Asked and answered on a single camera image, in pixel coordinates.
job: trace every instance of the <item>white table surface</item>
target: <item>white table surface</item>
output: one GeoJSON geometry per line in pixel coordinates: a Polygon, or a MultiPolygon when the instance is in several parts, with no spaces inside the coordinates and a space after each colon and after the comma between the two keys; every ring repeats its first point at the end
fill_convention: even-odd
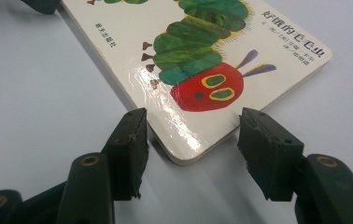
{"type": "MultiPolygon", "coordinates": [[[[332,60],[266,112],[353,171],[353,1],[268,0],[325,43],[332,60]]],[[[67,178],[76,157],[100,151],[132,109],[62,10],[0,0],[0,189],[26,200],[67,178]]],[[[149,135],[141,200],[115,202],[117,223],[296,223],[294,202],[266,202],[237,150],[237,134],[191,166],[149,135]]]]}

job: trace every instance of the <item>caterpillar eye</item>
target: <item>caterpillar eye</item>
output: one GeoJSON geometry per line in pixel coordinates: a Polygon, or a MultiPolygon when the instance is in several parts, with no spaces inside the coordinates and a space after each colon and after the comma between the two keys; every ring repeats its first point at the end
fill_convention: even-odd
{"type": "Polygon", "coordinates": [[[232,88],[223,88],[217,91],[211,92],[209,98],[215,101],[228,101],[235,96],[235,92],[232,88]]]}
{"type": "Polygon", "coordinates": [[[226,81],[226,77],[222,74],[216,74],[214,76],[205,77],[202,79],[203,86],[213,89],[226,81]]]}

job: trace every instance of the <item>caterpillar illustration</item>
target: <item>caterpillar illustration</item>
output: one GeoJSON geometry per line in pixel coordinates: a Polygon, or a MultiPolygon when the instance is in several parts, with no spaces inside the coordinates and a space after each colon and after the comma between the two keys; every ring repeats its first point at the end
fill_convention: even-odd
{"type": "MultiPolygon", "coordinates": [[[[116,3],[120,0],[105,0],[116,3]]],[[[123,0],[141,4],[147,0],[123,0]]],[[[168,25],[153,44],[144,43],[143,50],[153,47],[154,56],[149,72],[157,65],[162,71],[159,80],[173,86],[171,96],[182,110],[200,112],[221,109],[234,102],[243,92],[243,77],[276,70],[272,64],[263,64],[241,74],[238,69],[257,57],[252,50],[236,67],[222,62],[217,50],[221,40],[241,33],[246,28],[249,10],[241,0],[175,0],[186,17],[168,25]]],[[[152,80],[153,89],[159,80],[152,80]]]]}

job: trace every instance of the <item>children's board book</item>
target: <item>children's board book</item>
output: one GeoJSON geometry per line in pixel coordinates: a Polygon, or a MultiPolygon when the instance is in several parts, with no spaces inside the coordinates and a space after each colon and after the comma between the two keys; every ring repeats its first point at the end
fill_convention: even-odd
{"type": "Polygon", "coordinates": [[[197,161],[331,51],[262,0],[63,0],[170,159],[197,161]]]}

